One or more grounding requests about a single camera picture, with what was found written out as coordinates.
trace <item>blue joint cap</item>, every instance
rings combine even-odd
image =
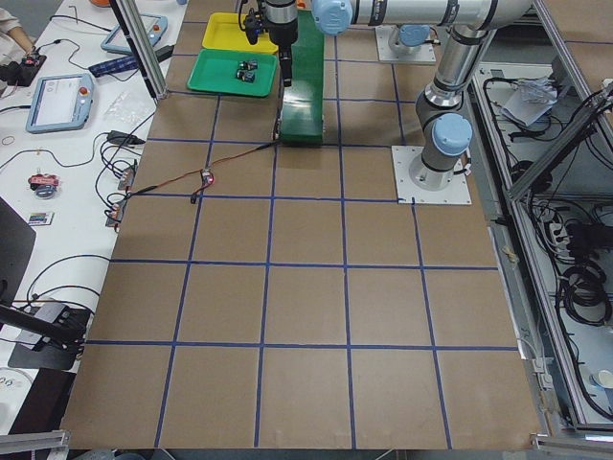
[[[432,128],[434,145],[446,156],[460,156],[468,149],[471,139],[470,122],[457,113],[445,113]]]
[[[430,26],[405,24],[398,28],[398,38],[404,46],[420,46],[430,35]]]
[[[317,29],[326,35],[339,35],[352,23],[351,0],[313,0],[311,7]]]

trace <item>yellow tray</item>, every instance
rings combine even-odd
[[[238,27],[238,14],[235,12],[214,12],[209,17],[209,24],[202,38],[204,48],[214,50],[243,51],[245,53],[261,53],[272,55],[278,47],[268,37],[262,34],[256,45],[249,44],[247,35]]]

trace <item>blue tablet frame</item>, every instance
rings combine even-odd
[[[82,87],[87,89],[87,94],[79,93],[75,100],[75,108],[73,110],[73,119],[68,123],[56,123],[51,125],[37,125],[36,117],[40,111],[40,105],[42,104],[42,88],[47,81],[57,81],[64,79],[79,78],[79,91]],[[30,107],[30,114],[28,115],[28,122],[26,124],[26,130],[32,134],[38,134],[41,132],[53,132],[53,131],[66,131],[70,129],[81,129],[87,118],[89,117],[89,110],[94,100],[94,81],[87,74],[74,74],[74,75],[61,75],[58,77],[44,77],[38,80],[36,84],[36,90],[32,99],[32,106]]]
[[[147,31],[147,35],[149,38],[149,43],[151,46],[155,46],[158,41],[162,38],[162,35],[169,27],[169,20],[165,16],[160,16],[159,14],[145,14],[141,13],[141,16],[147,17],[155,17],[156,21],[151,25],[151,28]],[[158,31],[153,30],[153,26],[158,26],[160,29]],[[119,24],[113,28],[113,30],[108,34],[108,36],[102,42],[102,49],[108,51],[109,53],[116,53],[118,55],[131,55],[132,50],[130,50],[129,46],[117,46],[111,43],[117,34],[122,34],[123,31],[119,27]]]

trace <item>white mounting plate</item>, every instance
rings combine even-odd
[[[413,182],[409,176],[409,166],[422,150],[423,147],[417,146],[392,146],[398,203],[411,204],[415,201],[416,204],[472,204],[464,174],[454,175],[449,185],[438,192],[424,190]],[[463,167],[462,161],[458,160],[455,171],[460,171]]]
[[[398,54],[390,48],[389,40],[395,26],[376,26],[376,49],[381,62],[434,65],[437,62],[432,45],[424,44],[412,54]]]

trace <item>tablet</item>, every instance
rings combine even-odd
[[[94,96],[94,82],[87,74],[44,77],[38,81],[26,130],[40,132],[81,129]]]
[[[155,46],[169,27],[169,20],[165,16],[158,16],[156,14],[141,14],[141,19],[147,31],[149,43],[151,43],[151,46]],[[119,25],[113,28],[110,34],[104,39],[101,46],[103,50],[109,53],[117,53],[120,55],[132,54],[132,50],[130,50],[125,40],[124,32]]]

